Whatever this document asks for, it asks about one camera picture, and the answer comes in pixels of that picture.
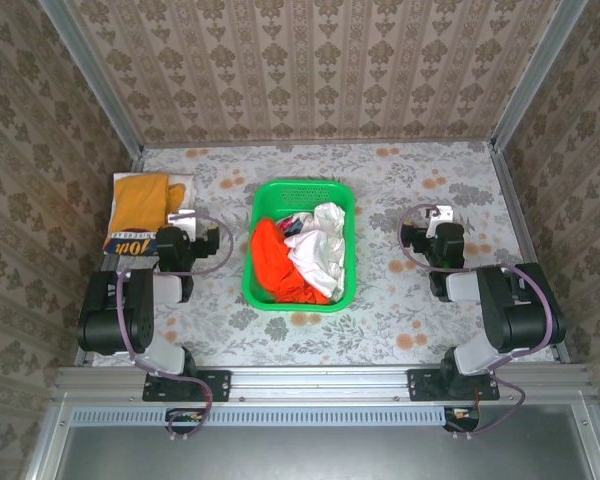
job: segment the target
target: green basket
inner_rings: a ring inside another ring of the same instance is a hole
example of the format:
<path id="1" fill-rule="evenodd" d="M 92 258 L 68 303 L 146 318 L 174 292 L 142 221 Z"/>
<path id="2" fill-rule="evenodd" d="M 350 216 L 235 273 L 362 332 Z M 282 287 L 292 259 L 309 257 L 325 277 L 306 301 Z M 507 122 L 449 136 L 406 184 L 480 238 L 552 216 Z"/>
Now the green basket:
<path id="1" fill-rule="evenodd" d="M 333 202 L 345 212 L 343 237 L 344 292 L 339 302 L 331 305 L 306 303 L 276 303 L 256 280 L 251 260 L 251 239 L 242 281 L 245 299 L 261 310 L 332 313 L 342 310 L 353 300 L 356 293 L 356 245 L 355 245 L 355 200 L 349 187 L 326 180 L 284 179 L 262 185 L 253 200 L 251 233 L 263 218 L 281 220 L 297 212 L 313 212 L 321 203 Z"/>

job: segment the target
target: gray floor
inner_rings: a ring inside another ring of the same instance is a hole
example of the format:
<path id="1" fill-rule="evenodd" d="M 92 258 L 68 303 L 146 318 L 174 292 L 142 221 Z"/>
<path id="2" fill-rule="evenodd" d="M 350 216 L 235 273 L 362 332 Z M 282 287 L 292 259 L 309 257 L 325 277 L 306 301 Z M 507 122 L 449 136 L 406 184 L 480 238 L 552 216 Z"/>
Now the gray floor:
<path id="1" fill-rule="evenodd" d="M 78 428 L 58 478 L 591 479 L 575 429 L 563 407 L 525 407 L 470 441 L 427 427 L 216 427 L 173 442 L 161 428 Z"/>

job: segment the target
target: cable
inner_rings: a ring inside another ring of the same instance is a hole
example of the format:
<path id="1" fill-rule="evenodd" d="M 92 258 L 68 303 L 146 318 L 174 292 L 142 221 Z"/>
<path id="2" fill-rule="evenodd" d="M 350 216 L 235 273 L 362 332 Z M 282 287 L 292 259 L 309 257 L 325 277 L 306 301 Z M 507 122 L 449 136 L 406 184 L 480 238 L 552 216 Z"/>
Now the cable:
<path id="1" fill-rule="evenodd" d="M 545 325 L 545 333 L 544 333 L 544 337 L 542 338 L 542 341 L 535 347 L 530 348 L 529 350 L 524 350 L 521 352 L 513 352 L 510 356 L 503 358 L 502 360 L 497 362 L 495 365 L 493 365 L 491 367 L 491 371 L 489 372 L 489 376 L 491 377 L 492 380 L 504 385 L 505 387 L 516 390 L 517 392 L 520 393 L 520 399 L 513 406 L 513 408 L 511 408 L 506 414 L 504 414 L 501 418 L 496 420 L 494 423 L 487 425 L 486 427 L 482 427 L 478 430 L 474 430 L 473 432 L 466 432 L 462 427 L 456 425 L 453 422 L 447 421 L 447 423 L 449 425 L 451 425 L 452 427 L 457 429 L 459 432 L 464 433 L 467 438 L 471 438 L 474 435 L 481 435 L 483 433 L 487 433 L 487 432 L 493 430 L 495 427 L 497 427 L 498 425 L 503 423 L 505 420 L 507 420 L 509 417 L 511 417 L 511 415 L 516 413 L 518 411 L 518 409 L 524 403 L 524 401 L 526 399 L 526 394 L 525 394 L 524 390 L 522 388 L 518 387 L 517 385 L 514 385 L 512 383 L 509 383 L 507 381 L 504 381 L 504 380 L 498 378 L 495 374 L 495 370 L 497 368 L 500 368 L 503 365 L 506 365 L 507 363 L 511 362 L 511 360 L 513 360 L 514 358 L 520 358 L 520 357 L 524 357 L 527 355 L 531 355 L 532 353 L 536 353 L 539 350 L 542 350 L 543 348 L 545 348 L 547 345 L 549 345 L 549 342 L 551 341 L 551 335 L 553 335 L 553 316 L 551 314 L 551 306 L 549 305 L 549 300 L 547 300 L 547 296 L 544 294 L 544 292 L 542 291 L 540 286 L 535 282 L 535 280 L 533 280 L 529 275 L 527 275 L 525 272 L 523 272 L 522 270 L 520 270 L 519 268 L 517 268 L 513 265 L 495 264 L 495 265 L 485 265 L 485 266 L 481 266 L 481 267 L 470 267 L 470 268 L 439 268 L 439 267 L 432 267 L 431 265 L 427 265 L 426 263 L 419 262 L 418 260 L 413 258 L 411 253 L 403 245 L 402 236 L 400 235 L 400 233 L 402 230 L 402 226 L 411 218 L 411 215 L 413 214 L 413 212 L 415 212 L 416 210 L 419 210 L 421 208 L 435 210 L 438 214 L 440 214 L 440 210 L 438 209 L 437 205 L 434 205 L 432 203 L 421 203 L 421 204 L 418 204 L 418 205 L 415 205 L 415 206 L 409 208 L 402 215 L 402 217 L 400 218 L 400 223 L 398 224 L 398 245 L 400 245 L 402 252 L 407 256 L 407 258 L 409 260 L 411 260 L 417 266 L 424 268 L 425 270 L 429 270 L 432 272 L 443 272 L 443 273 L 473 272 L 473 271 L 476 271 L 478 268 L 484 268 L 484 267 L 504 268 L 506 270 L 509 270 L 509 271 L 515 273 L 520 278 L 522 278 L 525 282 L 527 282 L 527 284 L 529 284 L 531 289 L 538 296 L 538 299 L 540 300 L 540 303 L 542 304 L 542 307 L 544 309 L 546 325 Z"/>
<path id="2" fill-rule="evenodd" d="M 231 233 L 231 230 L 229 229 L 229 227 L 226 224 L 224 224 L 223 222 L 221 222 L 220 220 L 210 217 L 209 215 L 205 215 L 203 213 L 186 213 L 183 215 L 178 215 L 176 217 L 173 217 L 173 220 L 179 220 L 181 218 L 201 218 L 204 220 L 209 220 L 211 222 L 214 222 L 214 223 L 218 224 L 219 226 L 221 226 L 222 228 L 224 228 L 225 231 L 227 232 L 227 234 L 229 235 L 229 253 L 227 253 L 225 258 L 218 265 L 216 265 L 215 267 L 212 267 L 212 268 L 208 268 L 206 270 L 200 270 L 200 271 L 196 271 L 196 272 L 156 272 L 155 275 L 176 275 L 179 277 L 187 277 L 187 276 L 194 276 L 194 275 L 206 275 L 208 273 L 215 272 L 219 268 L 223 267 L 229 261 L 229 258 L 231 258 L 231 254 L 233 253 L 233 247 L 234 247 L 233 234 Z M 156 370 L 155 368 L 152 368 L 152 367 L 142 363 L 141 361 L 136 360 L 136 352 L 133 350 L 133 345 L 131 345 L 131 339 L 129 338 L 129 333 L 127 332 L 127 326 L 126 326 L 126 322 L 124 320 L 124 309 L 123 309 L 123 304 L 122 304 L 122 285 L 123 285 L 125 276 L 127 275 L 127 273 L 130 273 L 131 270 L 132 270 L 131 268 L 124 269 L 120 273 L 120 275 L 118 275 L 118 280 L 116 281 L 116 313 L 118 316 L 118 325 L 120 327 L 120 335 L 122 336 L 122 341 L 124 343 L 124 346 L 127 349 L 127 352 L 129 353 L 129 360 L 131 360 L 131 362 L 133 362 L 134 365 L 136 367 L 138 367 L 140 370 L 143 370 L 151 375 L 157 375 L 157 376 L 164 377 L 169 380 L 175 380 L 178 382 L 195 383 L 202 388 L 202 390 L 204 391 L 204 396 L 205 396 L 205 409 L 204 409 L 202 418 L 198 422 L 198 425 L 196 425 L 190 432 L 187 432 L 186 434 L 184 434 L 182 436 L 185 437 L 186 435 L 192 435 L 192 434 L 196 433 L 202 427 L 202 425 L 206 422 L 207 418 L 209 417 L 209 414 L 211 413 L 211 406 L 213 404 L 213 392 L 211 391 L 211 388 L 209 388 L 209 385 L 207 385 L 205 382 L 203 382 L 202 380 L 200 380 L 198 378 L 180 377 L 178 375 L 173 375 L 171 373 L 162 372 L 160 370 Z M 169 433 L 172 434 L 172 438 L 173 438 L 173 436 L 177 435 L 177 434 L 173 431 L 172 419 L 170 419 L 170 421 L 167 425 L 167 430 L 169 430 Z"/>

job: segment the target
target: green plastic basket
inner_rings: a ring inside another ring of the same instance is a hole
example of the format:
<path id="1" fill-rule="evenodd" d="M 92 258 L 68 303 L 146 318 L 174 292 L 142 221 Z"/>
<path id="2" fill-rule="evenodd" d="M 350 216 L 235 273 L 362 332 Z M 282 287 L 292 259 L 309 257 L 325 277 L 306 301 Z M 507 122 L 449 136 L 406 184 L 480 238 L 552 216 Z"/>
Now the green plastic basket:
<path id="1" fill-rule="evenodd" d="M 356 245 L 355 200 L 349 187 L 326 180 L 281 179 L 266 183 L 258 189 L 253 200 L 250 235 L 263 218 L 268 217 L 277 222 L 297 212 L 312 212 L 316 206 L 325 202 L 333 202 L 345 212 L 342 232 L 345 239 L 344 292 L 340 301 L 331 305 L 276 303 L 256 280 L 249 241 L 242 281 L 242 291 L 249 304 L 261 310 L 331 313 L 342 310 L 351 303 L 356 292 Z"/>

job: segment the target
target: black mounting plate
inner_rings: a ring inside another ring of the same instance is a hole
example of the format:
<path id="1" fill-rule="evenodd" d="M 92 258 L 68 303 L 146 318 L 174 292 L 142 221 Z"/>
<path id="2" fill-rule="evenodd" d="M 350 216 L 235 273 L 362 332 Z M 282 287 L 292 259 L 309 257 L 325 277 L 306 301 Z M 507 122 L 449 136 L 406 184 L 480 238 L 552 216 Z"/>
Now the black mounting plate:
<path id="1" fill-rule="evenodd" d="M 213 403 L 229 401 L 231 370 L 198 370 L 196 378 L 202 380 L 213 393 Z M 204 402 L 204 392 L 191 382 L 179 382 L 147 374 L 142 391 L 145 402 Z"/>
<path id="2" fill-rule="evenodd" d="M 409 387 L 410 400 L 412 402 L 475 401 L 476 390 L 478 391 L 480 401 L 500 399 L 498 385 L 491 386 L 491 377 L 489 375 L 461 377 L 462 388 L 457 388 L 450 393 L 449 390 L 431 388 L 436 386 L 434 385 L 435 379 L 439 376 L 439 373 L 439 368 L 407 370 L 407 385 Z"/>

